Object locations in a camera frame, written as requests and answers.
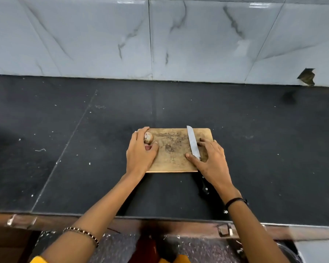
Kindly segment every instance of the tile wall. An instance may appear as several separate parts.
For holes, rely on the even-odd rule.
[[[0,0],[0,74],[329,86],[329,0]]]

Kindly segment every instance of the speckled floor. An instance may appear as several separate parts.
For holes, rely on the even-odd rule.
[[[59,233],[43,232],[31,257],[39,255],[54,242]],[[105,235],[90,259],[90,263],[127,263],[135,251],[139,235]],[[225,239],[202,239],[187,237],[161,237],[157,239],[157,249],[161,257],[173,261],[176,255],[189,257],[191,263],[240,263],[241,260]]]

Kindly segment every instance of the cutting board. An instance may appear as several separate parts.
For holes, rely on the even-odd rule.
[[[158,154],[147,172],[197,172],[197,168],[185,158],[185,153],[191,153],[188,131],[186,128],[150,128],[148,130],[157,141],[160,148]],[[211,129],[194,128],[196,141],[200,137],[213,141]],[[208,159],[204,147],[198,147],[201,160]]]

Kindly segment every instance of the knife blade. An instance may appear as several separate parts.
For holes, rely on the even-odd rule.
[[[189,137],[191,152],[196,158],[201,160],[200,151],[198,150],[194,130],[191,126],[188,126],[188,125],[187,125],[187,130],[188,130],[188,137]]]

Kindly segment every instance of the hand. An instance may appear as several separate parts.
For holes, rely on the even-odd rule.
[[[233,186],[229,175],[228,164],[224,155],[224,149],[217,141],[209,141],[200,138],[199,146],[204,146],[208,153],[207,162],[198,160],[194,155],[185,153],[185,157],[193,163],[221,195],[224,203],[235,197],[241,197],[240,192]]]
[[[144,177],[145,172],[149,170],[158,151],[158,143],[156,141],[150,146],[144,143],[144,135],[147,130],[149,130],[149,127],[135,131],[132,134],[127,150],[126,175],[139,178],[139,181]]]

